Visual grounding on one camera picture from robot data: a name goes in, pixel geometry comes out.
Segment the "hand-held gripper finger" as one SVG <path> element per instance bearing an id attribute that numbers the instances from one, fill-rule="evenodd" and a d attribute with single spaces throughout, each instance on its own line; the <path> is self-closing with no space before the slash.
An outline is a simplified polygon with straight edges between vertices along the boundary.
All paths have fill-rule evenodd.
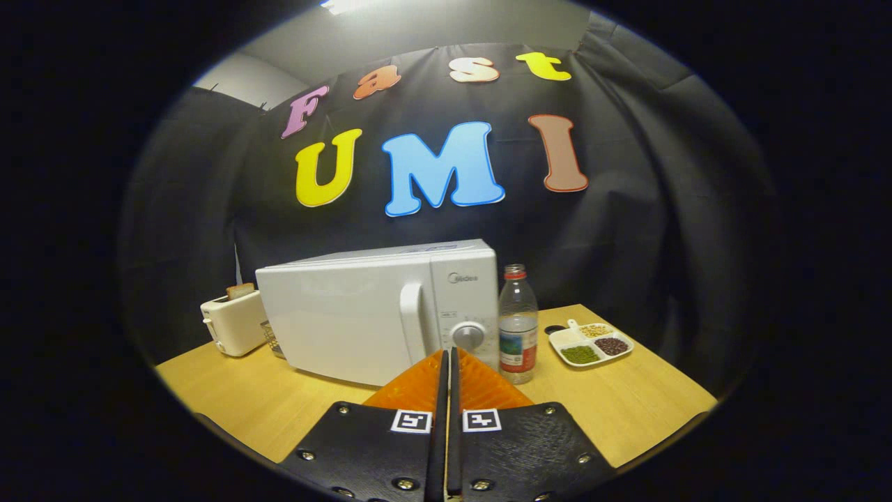
<path id="1" fill-rule="evenodd" d="M 337 501 L 443 501 L 448 351 L 438 363 L 433 412 L 335 402 L 278 466 Z"/>
<path id="2" fill-rule="evenodd" d="M 573 501 L 608 482 L 606 461 L 564 404 L 462 406 L 458 347 L 449 353 L 449 495 L 463 501 Z"/>

